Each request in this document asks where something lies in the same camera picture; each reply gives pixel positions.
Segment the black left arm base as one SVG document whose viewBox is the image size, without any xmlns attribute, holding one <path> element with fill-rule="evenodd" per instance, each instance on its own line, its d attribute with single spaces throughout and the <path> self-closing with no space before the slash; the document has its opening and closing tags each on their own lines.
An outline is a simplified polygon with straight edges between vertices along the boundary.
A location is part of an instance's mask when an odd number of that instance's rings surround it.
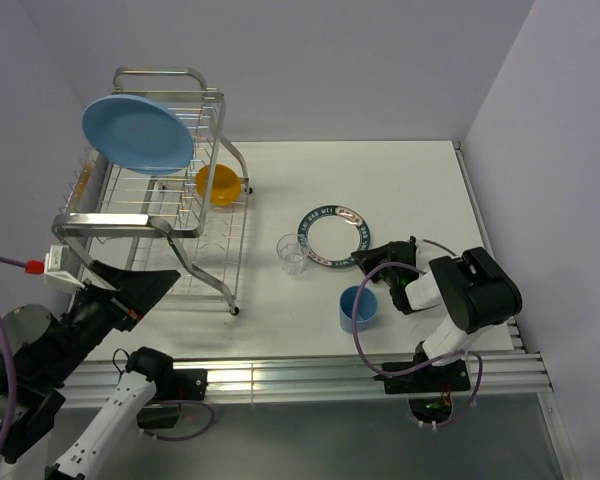
<svg viewBox="0 0 600 480">
<path fill-rule="evenodd" d="M 187 408 L 202 406 L 207 385 L 206 369 L 175 369 L 149 404 L 137 414 L 138 427 L 150 432 L 174 428 Z"/>
</svg>

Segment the aluminium rail frame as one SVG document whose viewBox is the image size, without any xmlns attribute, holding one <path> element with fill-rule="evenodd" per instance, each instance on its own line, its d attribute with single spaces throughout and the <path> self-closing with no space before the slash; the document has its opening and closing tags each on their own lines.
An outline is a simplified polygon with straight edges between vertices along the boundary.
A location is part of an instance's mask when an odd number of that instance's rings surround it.
<svg viewBox="0 0 600 480">
<path fill-rule="evenodd" d="M 338 326 L 341 290 L 362 279 L 357 267 L 309 261 L 284 274 L 274 243 L 323 204 L 349 207 L 366 220 L 372 247 L 409 235 L 432 238 L 456 253 L 488 246 L 459 143 L 452 141 L 236 142 L 250 184 L 236 300 L 167 295 L 130 334 L 112 333 L 67 380 L 64 408 L 96 408 L 113 393 L 117 373 L 105 358 L 114 347 L 146 345 L 175 357 L 177 369 L 207 369 L 208 399 L 217 404 L 389 401 Z M 405 317 L 380 299 L 379 326 L 363 347 L 373 360 L 406 360 L 442 322 L 437 307 Z M 540 354 L 525 353 L 515 320 L 477 342 L 484 359 L 478 406 L 439 433 L 469 466 L 467 479 L 561 479 L 543 395 L 551 390 Z"/>
</svg>

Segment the yellow bowl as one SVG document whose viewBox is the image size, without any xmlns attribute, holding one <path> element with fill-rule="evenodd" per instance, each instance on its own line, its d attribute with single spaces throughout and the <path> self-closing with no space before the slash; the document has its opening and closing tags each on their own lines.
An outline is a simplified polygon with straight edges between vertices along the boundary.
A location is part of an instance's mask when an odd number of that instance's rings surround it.
<svg viewBox="0 0 600 480">
<path fill-rule="evenodd" d="M 234 170 L 218 164 L 212 182 L 210 182 L 210 175 L 210 166 L 202 167 L 195 175 L 195 189 L 202 199 L 205 198 L 207 191 L 210 191 L 210 202 L 215 206 L 227 206 L 239 198 L 242 183 Z"/>
</svg>

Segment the blue plastic cup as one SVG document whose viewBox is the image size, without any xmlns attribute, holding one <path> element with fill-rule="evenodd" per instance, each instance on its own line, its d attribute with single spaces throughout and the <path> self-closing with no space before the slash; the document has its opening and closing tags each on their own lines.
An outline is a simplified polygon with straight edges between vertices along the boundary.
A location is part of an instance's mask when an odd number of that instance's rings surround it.
<svg viewBox="0 0 600 480">
<path fill-rule="evenodd" d="M 376 295 L 367 288 L 358 295 L 358 290 L 358 286 L 348 287 L 339 298 L 339 323 L 348 334 L 353 332 L 353 325 L 358 332 L 369 329 L 378 311 Z"/>
</svg>

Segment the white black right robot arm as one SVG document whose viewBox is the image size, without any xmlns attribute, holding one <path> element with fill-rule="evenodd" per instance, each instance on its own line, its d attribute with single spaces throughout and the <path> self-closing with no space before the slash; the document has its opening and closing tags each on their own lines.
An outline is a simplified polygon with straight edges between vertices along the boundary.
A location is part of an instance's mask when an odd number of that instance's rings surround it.
<svg viewBox="0 0 600 480">
<path fill-rule="evenodd" d="M 518 314 L 523 300 L 519 288 L 485 248 L 475 247 L 460 256 L 444 248 L 446 254 L 431 260 L 424 271 L 416 267 L 420 243 L 415 237 L 390 241 L 354 251 L 351 257 L 364 282 L 382 281 L 389 287 L 400 313 L 446 308 L 444 320 L 414 354 L 414 381 L 432 390 L 446 379 L 446 365 L 467 354 L 484 332 Z"/>
</svg>

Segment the blue plastic plate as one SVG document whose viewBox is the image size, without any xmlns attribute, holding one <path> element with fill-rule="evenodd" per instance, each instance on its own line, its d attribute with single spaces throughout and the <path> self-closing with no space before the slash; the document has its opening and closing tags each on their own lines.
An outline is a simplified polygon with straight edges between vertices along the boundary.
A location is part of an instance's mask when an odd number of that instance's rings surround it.
<svg viewBox="0 0 600 480">
<path fill-rule="evenodd" d="M 194 156 L 186 125 L 164 105 L 140 96 L 97 99 L 84 110 L 81 125 L 91 146 L 134 173 L 170 175 L 187 167 Z"/>
</svg>

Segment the clear glass tumbler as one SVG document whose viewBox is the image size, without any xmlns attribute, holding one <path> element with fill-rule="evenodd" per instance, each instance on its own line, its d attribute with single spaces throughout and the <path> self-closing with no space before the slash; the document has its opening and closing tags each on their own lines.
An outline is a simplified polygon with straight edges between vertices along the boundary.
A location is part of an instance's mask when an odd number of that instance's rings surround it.
<svg viewBox="0 0 600 480">
<path fill-rule="evenodd" d="M 286 234 L 276 245 L 282 268 L 289 275 L 297 275 L 305 270 L 309 251 L 309 242 L 304 234 Z"/>
</svg>

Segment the stainless steel dish rack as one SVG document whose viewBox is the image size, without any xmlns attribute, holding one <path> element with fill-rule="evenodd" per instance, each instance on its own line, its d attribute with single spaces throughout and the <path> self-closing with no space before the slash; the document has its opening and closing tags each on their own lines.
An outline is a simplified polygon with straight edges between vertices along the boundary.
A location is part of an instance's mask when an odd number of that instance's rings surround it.
<svg viewBox="0 0 600 480">
<path fill-rule="evenodd" d="M 111 95 L 129 94 L 156 101 L 188 128 L 194 156 L 184 169 L 149 176 L 111 163 L 91 146 L 69 200 L 53 221 L 52 231 L 86 268 L 98 260 L 128 271 L 176 270 L 180 279 L 168 295 L 194 300 L 222 300 L 237 314 L 236 289 L 240 271 L 250 179 L 244 160 L 234 171 L 242 183 L 239 198 L 227 206 L 202 199 L 195 175 L 215 167 L 237 149 L 223 132 L 224 95 L 191 68 L 121 67 L 118 76 L 187 76 L 198 85 L 177 90 L 130 89 L 114 82 Z"/>
</svg>

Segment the white plate green rim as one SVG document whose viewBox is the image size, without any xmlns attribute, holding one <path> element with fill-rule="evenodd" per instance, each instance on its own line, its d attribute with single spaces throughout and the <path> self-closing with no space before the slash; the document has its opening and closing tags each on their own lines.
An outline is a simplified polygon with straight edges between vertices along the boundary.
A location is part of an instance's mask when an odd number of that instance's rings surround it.
<svg viewBox="0 0 600 480">
<path fill-rule="evenodd" d="M 301 219 L 297 233 L 310 247 L 309 258 L 332 269 L 353 267 L 352 253 L 371 247 L 371 230 L 366 220 L 342 205 L 328 204 L 311 209 Z"/>
</svg>

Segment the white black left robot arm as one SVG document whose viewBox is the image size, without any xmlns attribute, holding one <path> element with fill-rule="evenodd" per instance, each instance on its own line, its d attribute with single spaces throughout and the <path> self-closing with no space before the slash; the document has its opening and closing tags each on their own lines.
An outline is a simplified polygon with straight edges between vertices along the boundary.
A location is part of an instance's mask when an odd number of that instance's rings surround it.
<svg viewBox="0 0 600 480">
<path fill-rule="evenodd" d="M 43 455 L 65 402 L 66 380 L 112 331 L 135 328 L 180 278 L 175 270 L 128 271 L 100 261 L 90 267 L 104 284 L 79 284 L 60 317 L 39 304 L 0 315 L 0 479 L 93 476 L 122 426 L 174 389 L 172 357 L 140 348 L 129 356 L 95 422 L 67 456 L 45 467 Z"/>
</svg>

